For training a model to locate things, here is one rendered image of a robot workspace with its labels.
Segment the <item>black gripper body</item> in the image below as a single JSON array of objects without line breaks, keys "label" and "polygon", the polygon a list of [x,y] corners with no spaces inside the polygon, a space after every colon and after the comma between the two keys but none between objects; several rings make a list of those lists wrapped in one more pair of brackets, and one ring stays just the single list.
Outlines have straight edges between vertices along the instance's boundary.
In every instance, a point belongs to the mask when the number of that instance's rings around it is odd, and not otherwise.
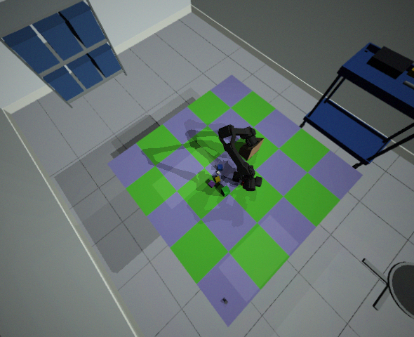
[{"label": "black gripper body", "polygon": [[[256,178],[254,178],[254,179],[255,179],[255,186],[260,187],[261,184],[262,184],[262,178],[256,176]],[[236,181],[236,182],[238,182],[239,180],[241,180],[238,172],[234,172],[234,175],[233,175],[232,180],[233,181]]]}]

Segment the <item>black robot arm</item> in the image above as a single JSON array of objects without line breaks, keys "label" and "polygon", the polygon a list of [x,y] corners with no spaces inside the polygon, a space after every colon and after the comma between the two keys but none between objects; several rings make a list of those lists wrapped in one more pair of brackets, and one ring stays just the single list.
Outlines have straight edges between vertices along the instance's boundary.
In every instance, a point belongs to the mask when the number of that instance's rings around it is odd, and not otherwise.
[{"label": "black robot arm", "polygon": [[[255,191],[255,170],[253,169],[253,165],[249,165],[241,158],[240,154],[235,148],[234,141],[236,139],[236,136],[240,136],[241,139],[245,139],[248,146],[252,147],[259,142],[255,137],[255,134],[255,129],[251,128],[250,126],[247,128],[234,128],[234,126],[231,124],[219,128],[218,131],[220,142],[223,144],[224,150],[227,151],[233,162],[236,164],[236,170],[241,180],[244,181],[243,189],[246,191]],[[231,141],[230,143],[226,144],[223,138],[229,136],[232,136]]]}]

